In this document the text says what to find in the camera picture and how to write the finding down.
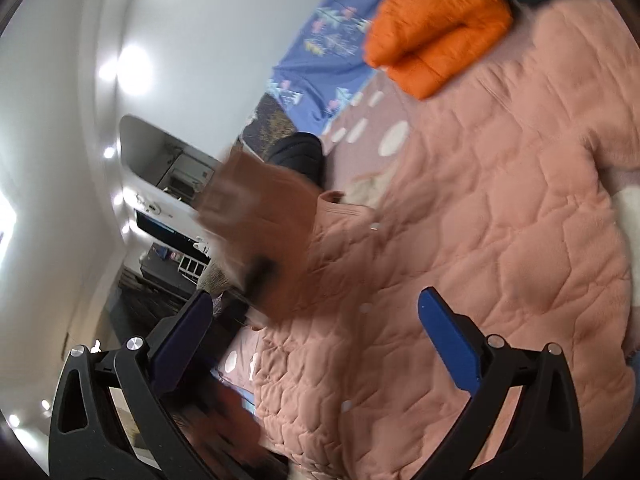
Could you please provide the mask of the pink quilted jacket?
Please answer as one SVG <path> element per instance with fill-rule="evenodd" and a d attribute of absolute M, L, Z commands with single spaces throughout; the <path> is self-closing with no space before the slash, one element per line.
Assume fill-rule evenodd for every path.
<path fill-rule="evenodd" d="M 599 178 L 639 163 L 639 48 L 610 0 L 553 0 L 526 44 L 418 104 L 375 207 L 232 152 L 201 203 L 222 266 L 277 266 L 258 300 L 267 441 L 332 479 L 407 479 L 463 405 L 419 321 L 434 287 L 520 348 L 556 342 L 593 467 L 626 422 L 631 278 Z"/>

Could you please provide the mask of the pink polka-dot bedspread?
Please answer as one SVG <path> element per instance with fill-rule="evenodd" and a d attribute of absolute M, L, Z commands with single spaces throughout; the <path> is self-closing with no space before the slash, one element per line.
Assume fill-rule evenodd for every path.
<path fill-rule="evenodd" d="M 639 161 L 639 74 L 478 70 L 423 103 L 393 84 L 342 117 L 341 148 L 389 145 L 372 204 L 311 192 L 291 171 L 235 155 L 215 231 L 235 272 L 276 260 L 262 308 L 261 418 L 459 413 L 465 400 L 418 319 L 435 287 L 458 313 L 525 349 L 561 345 L 582 414 L 619 424 L 629 263 L 599 171 Z"/>

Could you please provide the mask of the black puffer jacket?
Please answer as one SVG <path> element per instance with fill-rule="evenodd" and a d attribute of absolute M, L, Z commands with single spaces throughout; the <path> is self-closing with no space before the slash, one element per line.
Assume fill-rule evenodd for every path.
<path fill-rule="evenodd" d="M 296 132 L 277 140 L 267 153 L 266 163 L 291 169 L 323 188 L 326 156 L 320 139 L 312 133 Z"/>

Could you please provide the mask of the dark tree-print cushion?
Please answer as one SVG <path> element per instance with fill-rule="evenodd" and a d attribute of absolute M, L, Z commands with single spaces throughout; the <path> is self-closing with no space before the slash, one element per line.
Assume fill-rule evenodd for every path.
<path fill-rule="evenodd" d="M 278 101 L 265 93 L 248 118 L 240 140 L 254 155 L 265 159 L 273 144 L 296 132 L 296 127 Z"/>

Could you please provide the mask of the orange puffer jacket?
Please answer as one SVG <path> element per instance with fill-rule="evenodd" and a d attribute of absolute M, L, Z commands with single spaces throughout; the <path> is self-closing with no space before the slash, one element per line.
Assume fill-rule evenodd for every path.
<path fill-rule="evenodd" d="M 383 0 L 363 41 L 363 61 L 425 100 L 510 32 L 508 0 Z"/>

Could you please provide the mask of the blue tree-print sheet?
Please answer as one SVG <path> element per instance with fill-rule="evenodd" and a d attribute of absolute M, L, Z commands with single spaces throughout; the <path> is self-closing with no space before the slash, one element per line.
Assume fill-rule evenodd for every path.
<path fill-rule="evenodd" d="M 374 74 L 363 41 L 382 0 L 321 0 L 273 67 L 267 93 L 295 128 L 320 134 Z"/>

